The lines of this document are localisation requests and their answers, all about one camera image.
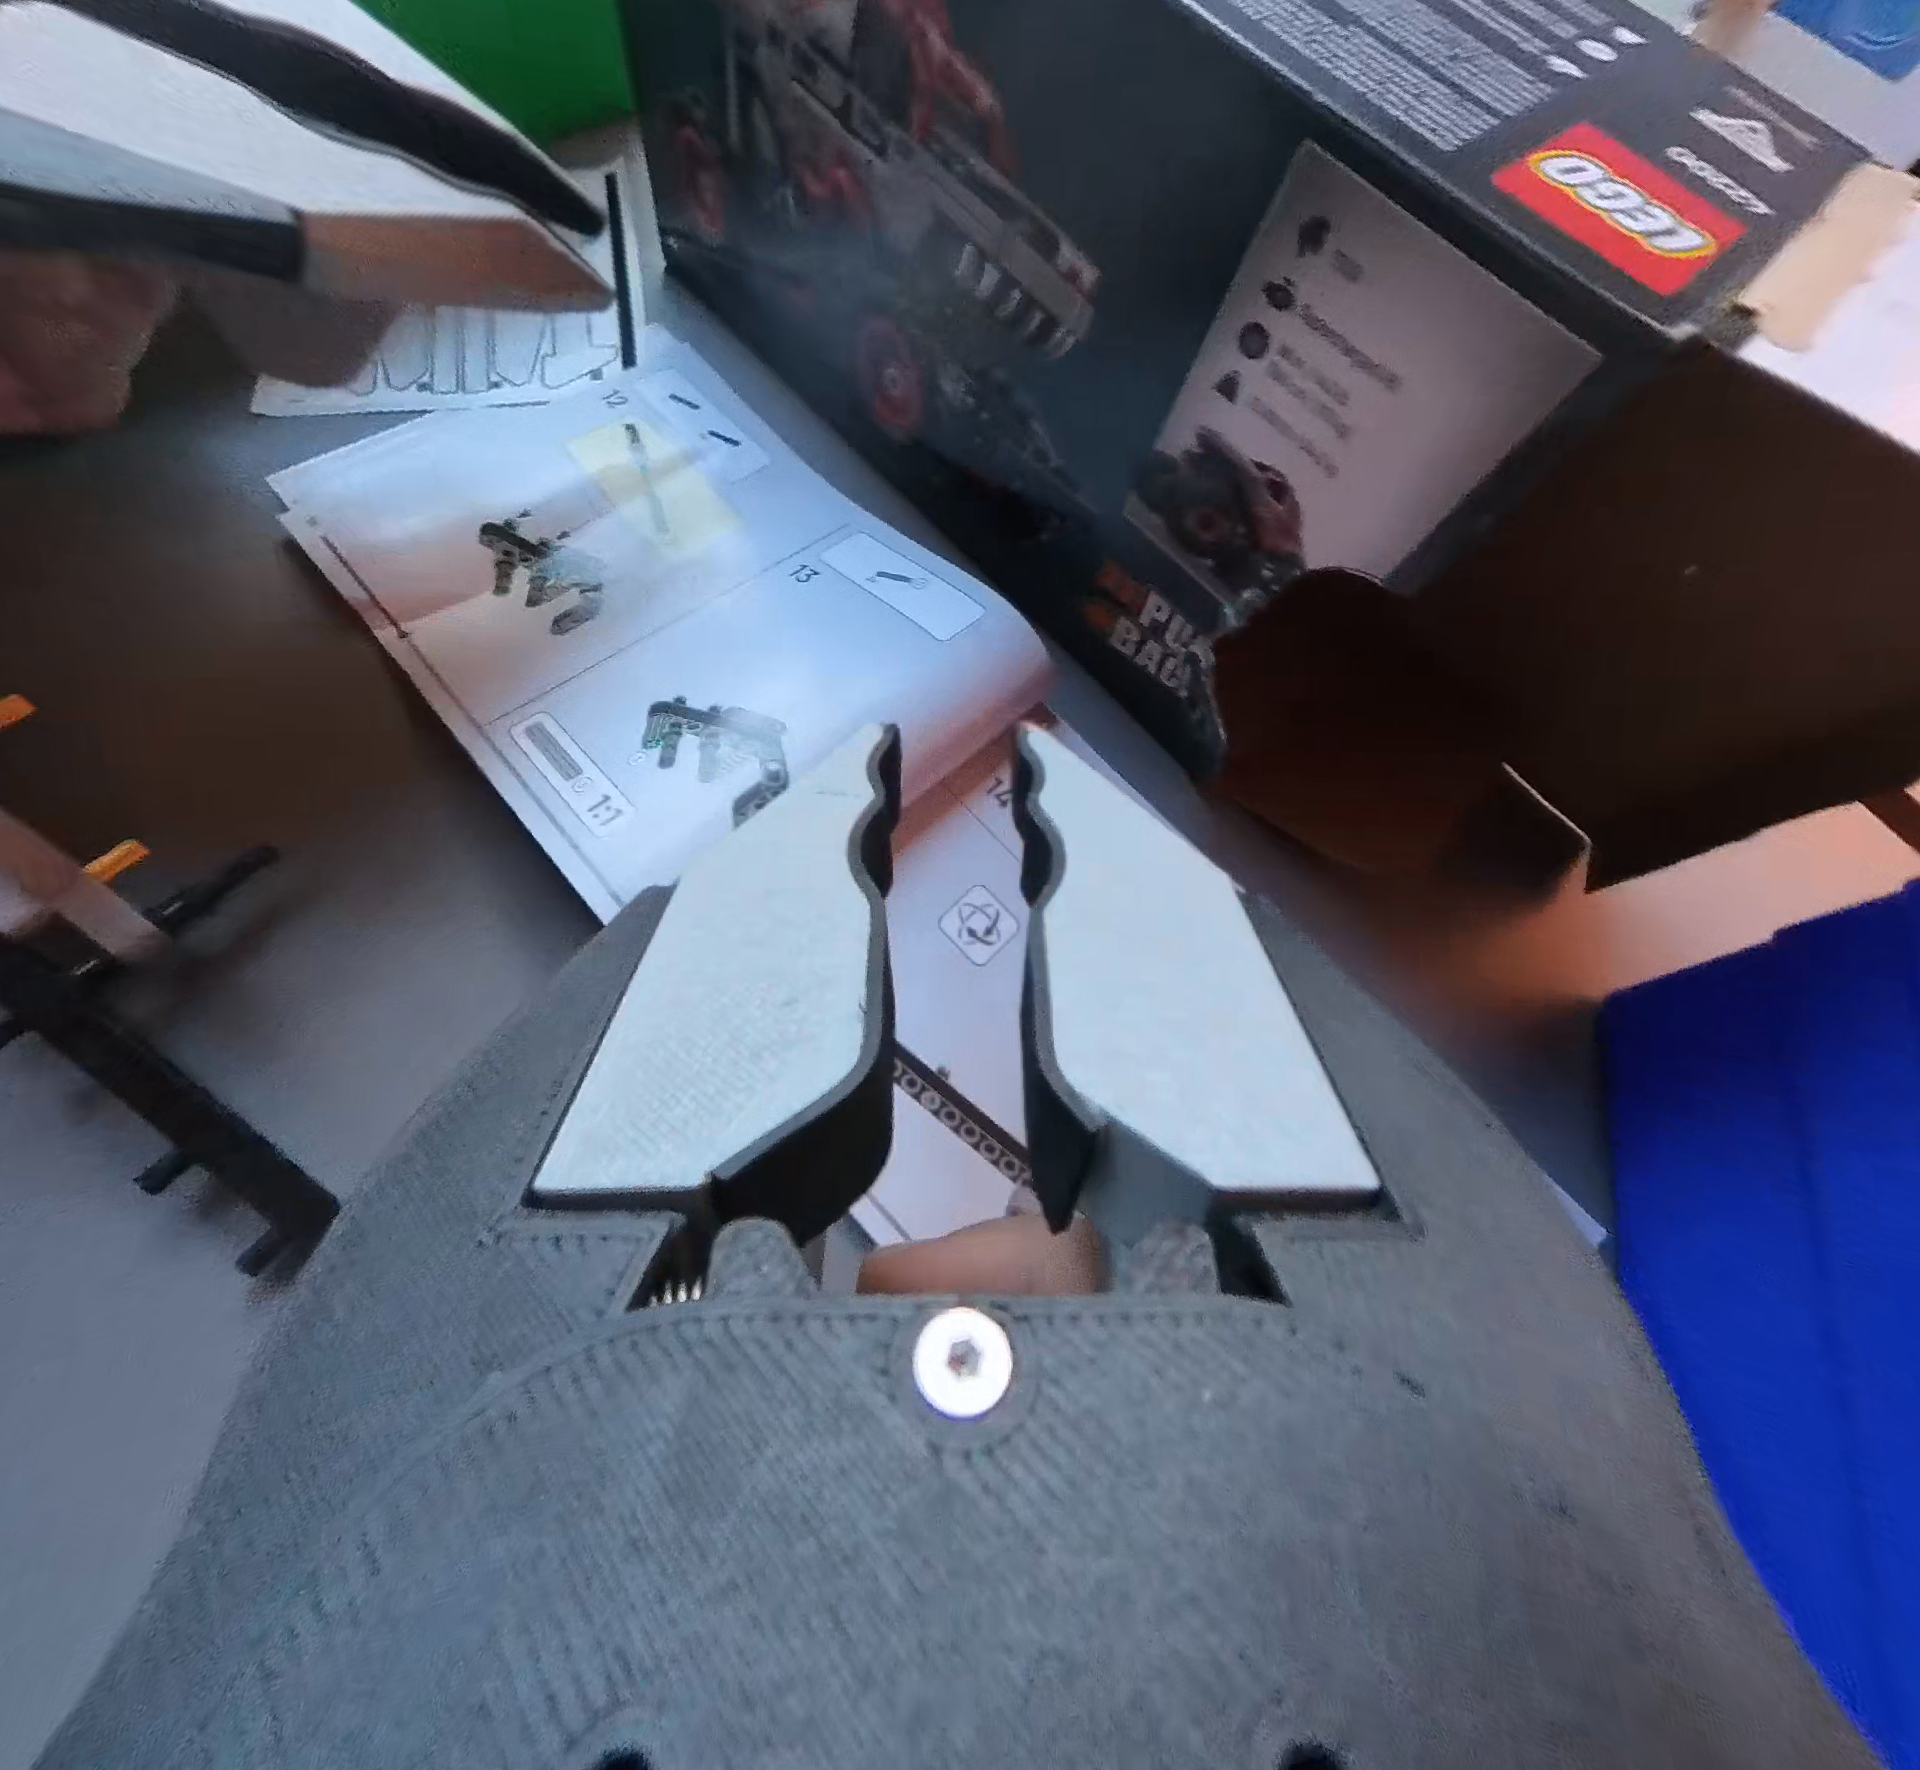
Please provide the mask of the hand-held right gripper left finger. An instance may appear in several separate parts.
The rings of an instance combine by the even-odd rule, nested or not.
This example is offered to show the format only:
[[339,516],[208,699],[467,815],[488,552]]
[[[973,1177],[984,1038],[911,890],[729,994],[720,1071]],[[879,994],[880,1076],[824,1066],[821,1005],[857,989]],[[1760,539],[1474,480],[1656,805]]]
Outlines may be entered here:
[[546,1211],[641,1211],[809,1244],[894,1139],[886,898],[900,729],[859,725],[690,861],[530,1175]]

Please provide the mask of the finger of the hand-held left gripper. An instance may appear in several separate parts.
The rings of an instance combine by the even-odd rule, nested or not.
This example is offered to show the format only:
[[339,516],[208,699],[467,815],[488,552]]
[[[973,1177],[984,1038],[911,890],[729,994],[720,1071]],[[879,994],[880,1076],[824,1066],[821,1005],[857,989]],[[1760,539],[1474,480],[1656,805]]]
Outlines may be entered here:
[[238,82],[284,115],[515,201],[576,235],[602,210],[516,126],[353,0],[8,0]]
[[592,312],[579,225],[537,219],[63,6],[2,16],[2,241],[398,307]]

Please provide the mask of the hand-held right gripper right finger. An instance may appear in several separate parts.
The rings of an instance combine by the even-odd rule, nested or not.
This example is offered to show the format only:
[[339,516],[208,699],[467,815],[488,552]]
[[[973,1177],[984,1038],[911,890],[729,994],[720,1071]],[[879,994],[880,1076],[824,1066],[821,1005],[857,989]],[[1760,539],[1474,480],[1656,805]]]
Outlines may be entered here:
[[1024,1144],[1051,1230],[1372,1211],[1380,1171],[1230,873],[1017,732]]

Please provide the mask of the thin black lego axle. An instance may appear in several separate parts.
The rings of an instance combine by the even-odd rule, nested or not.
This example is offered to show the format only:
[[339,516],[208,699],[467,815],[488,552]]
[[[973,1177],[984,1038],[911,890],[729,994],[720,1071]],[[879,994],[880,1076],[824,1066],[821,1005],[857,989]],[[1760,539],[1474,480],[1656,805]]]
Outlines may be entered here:
[[644,296],[637,265],[626,185],[620,170],[612,163],[602,171],[602,198],[607,206],[607,238],[612,261],[618,357],[623,370],[633,370],[639,361],[641,331],[644,330]]

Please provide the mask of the lego instruction booklet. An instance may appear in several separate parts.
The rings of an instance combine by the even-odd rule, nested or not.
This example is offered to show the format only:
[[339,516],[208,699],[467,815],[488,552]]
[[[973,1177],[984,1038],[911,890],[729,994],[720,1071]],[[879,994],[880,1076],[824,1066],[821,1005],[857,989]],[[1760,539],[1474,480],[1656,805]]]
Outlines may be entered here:
[[999,593],[857,505],[690,356],[597,395],[437,413],[280,472],[295,544],[601,922],[869,724],[900,732],[885,898],[879,1244],[1031,1185],[1015,725],[1051,658]]

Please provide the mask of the black lego set box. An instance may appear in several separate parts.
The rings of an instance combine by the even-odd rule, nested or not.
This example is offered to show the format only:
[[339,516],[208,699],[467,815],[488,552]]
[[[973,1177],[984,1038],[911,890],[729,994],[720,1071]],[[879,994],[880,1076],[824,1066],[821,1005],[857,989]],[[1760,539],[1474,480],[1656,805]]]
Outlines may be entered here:
[[1214,799],[1917,798],[1917,108],[1739,0],[617,0],[669,274]]

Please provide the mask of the white sticker sheet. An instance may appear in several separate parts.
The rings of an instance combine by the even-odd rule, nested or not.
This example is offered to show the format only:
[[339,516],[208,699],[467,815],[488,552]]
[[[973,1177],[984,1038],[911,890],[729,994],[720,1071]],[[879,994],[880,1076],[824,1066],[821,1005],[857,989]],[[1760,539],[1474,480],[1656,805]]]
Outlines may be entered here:
[[538,407],[633,365],[641,323],[599,312],[443,307],[406,312],[339,385],[260,377],[264,418]]

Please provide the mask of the blue cloth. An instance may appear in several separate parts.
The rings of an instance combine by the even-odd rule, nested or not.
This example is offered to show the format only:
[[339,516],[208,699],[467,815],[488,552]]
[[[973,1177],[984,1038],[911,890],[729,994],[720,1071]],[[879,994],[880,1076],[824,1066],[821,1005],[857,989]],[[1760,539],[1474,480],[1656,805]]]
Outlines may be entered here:
[[1741,1545],[1919,1763],[1919,883],[1599,1015],[1616,1268]]

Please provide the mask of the long black lego frame piece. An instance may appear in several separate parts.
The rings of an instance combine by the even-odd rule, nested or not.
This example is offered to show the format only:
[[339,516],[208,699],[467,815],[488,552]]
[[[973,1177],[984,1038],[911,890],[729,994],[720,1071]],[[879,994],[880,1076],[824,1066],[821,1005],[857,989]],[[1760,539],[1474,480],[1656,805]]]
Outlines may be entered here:
[[237,1260],[242,1275],[299,1270],[339,1218],[339,1197],[106,998],[117,975],[156,961],[274,868],[277,845],[244,849],[141,906],[121,880],[88,880],[83,859],[30,823],[2,821],[4,1043],[39,1038],[166,1144],[135,1177],[145,1193],[201,1171],[255,1211],[263,1230]]

